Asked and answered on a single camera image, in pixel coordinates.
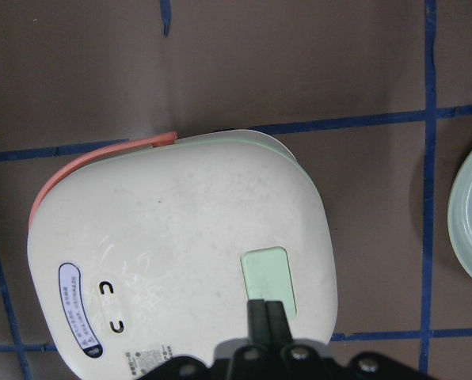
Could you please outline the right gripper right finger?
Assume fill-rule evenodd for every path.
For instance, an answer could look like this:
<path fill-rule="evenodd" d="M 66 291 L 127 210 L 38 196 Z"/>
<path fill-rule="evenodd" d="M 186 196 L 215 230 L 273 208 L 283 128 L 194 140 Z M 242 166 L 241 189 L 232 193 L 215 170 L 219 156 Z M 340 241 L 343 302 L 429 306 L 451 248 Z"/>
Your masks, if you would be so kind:
<path fill-rule="evenodd" d="M 265 301 L 272 367 L 280 379 L 335 379 L 333 356 L 326 344 L 309 338 L 294 338 L 284 306 L 280 301 Z"/>

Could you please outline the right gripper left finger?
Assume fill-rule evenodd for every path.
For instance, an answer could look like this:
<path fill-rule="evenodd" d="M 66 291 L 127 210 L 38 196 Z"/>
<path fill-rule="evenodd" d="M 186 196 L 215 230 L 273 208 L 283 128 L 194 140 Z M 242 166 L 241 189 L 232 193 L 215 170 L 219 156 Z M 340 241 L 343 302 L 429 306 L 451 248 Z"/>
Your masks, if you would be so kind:
<path fill-rule="evenodd" d="M 244 343 L 232 353 L 225 379 L 266 379 L 270 367 L 271 333 L 264 300 L 247 302 L 247 332 Z"/>

